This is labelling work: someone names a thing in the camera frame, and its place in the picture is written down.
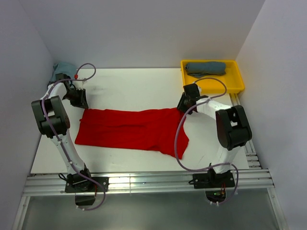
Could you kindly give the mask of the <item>red t shirt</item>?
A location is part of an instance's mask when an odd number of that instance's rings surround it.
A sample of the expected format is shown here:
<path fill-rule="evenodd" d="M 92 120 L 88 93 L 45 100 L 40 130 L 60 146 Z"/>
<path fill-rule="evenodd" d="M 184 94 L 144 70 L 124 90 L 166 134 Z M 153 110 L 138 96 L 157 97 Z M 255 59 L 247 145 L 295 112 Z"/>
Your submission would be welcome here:
<path fill-rule="evenodd" d="M 175 158 L 175 135 L 183 115 L 176 108 L 139 112 L 87 109 L 80 119 L 75 144 L 159 151 Z M 189 138 L 181 128 L 177 141 L 179 159 L 188 143 Z"/>

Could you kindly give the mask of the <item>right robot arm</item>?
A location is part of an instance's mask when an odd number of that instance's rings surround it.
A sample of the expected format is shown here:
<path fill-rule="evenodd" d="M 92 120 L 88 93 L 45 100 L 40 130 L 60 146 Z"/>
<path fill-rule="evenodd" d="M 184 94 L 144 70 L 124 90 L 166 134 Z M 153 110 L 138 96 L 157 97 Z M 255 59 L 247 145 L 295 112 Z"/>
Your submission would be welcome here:
<path fill-rule="evenodd" d="M 201 96 L 199 87 L 196 83 L 188 84 L 183 87 L 184 92 L 181 95 L 177 109 L 184 113 L 177 127 L 174 153 L 178 164 L 189 172 L 207 172 L 208 183 L 211 186 L 219 186 L 226 176 L 231 174 L 231 169 L 237 170 L 233 165 L 233 159 L 239 152 L 239 149 L 246 145 L 252 138 L 251 128 L 246 116 L 245 110 L 241 105 L 229 106 L 219 103 L 214 98 L 216 96 Z M 189 169 L 179 160 L 177 152 L 177 141 L 179 132 L 183 126 L 186 116 L 193 111 L 205 114 L 216 121 L 217 138 L 219 149 L 215 161 L 208 167 L 202 169 Z"/>

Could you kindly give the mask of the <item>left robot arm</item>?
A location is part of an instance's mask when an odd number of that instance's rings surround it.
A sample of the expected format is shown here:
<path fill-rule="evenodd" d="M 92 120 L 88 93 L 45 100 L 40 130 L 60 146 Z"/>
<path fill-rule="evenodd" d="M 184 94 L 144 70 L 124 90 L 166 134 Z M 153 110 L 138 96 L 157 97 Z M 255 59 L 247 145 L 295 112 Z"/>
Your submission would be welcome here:
<path fill-rule="evenodd" d="M 70 120 L 62 101 L 68 100 L 73 107 L 88 109 L 85 89 L 71 87 L 71 78 L 56 74 L 56 81 L 48 86 L 46 94 L 33 101 L 31 107 L 38 129 L 49 138 L 59 150 L 67 168 L 67 176 L 59 174 L 66 185 L 82 191 L 89 191 L 94 180 L 84 161 L 78 155 L 70 136 Z"/>

